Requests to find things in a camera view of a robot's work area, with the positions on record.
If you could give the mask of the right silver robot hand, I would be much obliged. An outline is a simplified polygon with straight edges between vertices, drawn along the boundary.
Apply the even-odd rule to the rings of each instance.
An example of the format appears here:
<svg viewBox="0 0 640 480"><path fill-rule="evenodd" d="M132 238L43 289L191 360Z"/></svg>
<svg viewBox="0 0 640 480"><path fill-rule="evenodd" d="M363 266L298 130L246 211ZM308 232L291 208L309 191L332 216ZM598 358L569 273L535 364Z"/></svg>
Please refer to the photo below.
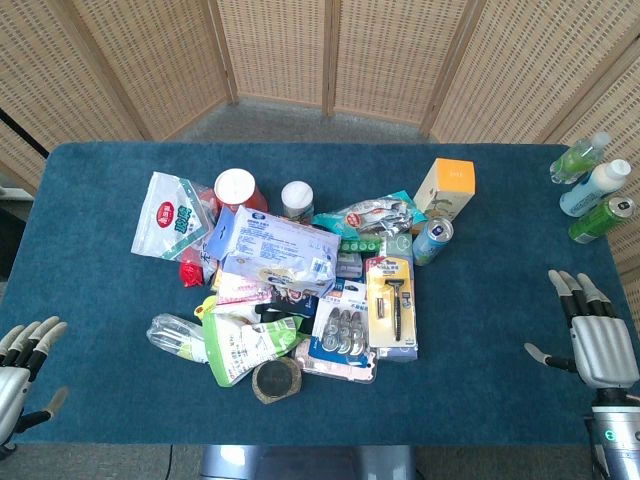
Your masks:
<svg viewBox="0 0 640 480"><path fill-rule="evenodd" d="M547 367L579 375L595 390L634 386L639 368L631 335L610 299L584 273L550 270L548 278L566 317L573 357L544 353L532 343L524 345L525 351Z"/></svg>

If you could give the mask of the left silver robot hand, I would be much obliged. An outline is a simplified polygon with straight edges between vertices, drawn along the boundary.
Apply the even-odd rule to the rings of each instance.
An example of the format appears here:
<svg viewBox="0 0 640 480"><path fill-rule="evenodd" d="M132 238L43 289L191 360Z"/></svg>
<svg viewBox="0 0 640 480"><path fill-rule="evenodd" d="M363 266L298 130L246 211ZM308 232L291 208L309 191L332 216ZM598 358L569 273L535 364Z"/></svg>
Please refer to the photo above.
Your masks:
<svg viewBox="0 0 640 480"><path fill-rule="evenodd" d="M29 325L16 325L1 338L1 459L16 450L14 435L53 419L64 405L69 390L60 387L39 411L25 413L32 384L50 350L66 332L68 324L58 316Z"/></svg>

